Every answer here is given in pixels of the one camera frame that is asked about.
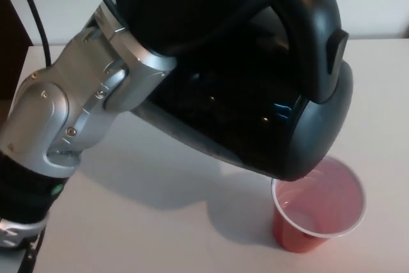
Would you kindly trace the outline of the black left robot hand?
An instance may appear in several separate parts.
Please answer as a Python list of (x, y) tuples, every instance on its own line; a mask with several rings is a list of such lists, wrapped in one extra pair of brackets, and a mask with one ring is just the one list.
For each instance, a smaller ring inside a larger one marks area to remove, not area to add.
[(341, 25), (336, 0), (116, 0), (132, 35), (147, 49), (179, 56), (222, 36), (267, 6), (303, 42), (321, 23)]

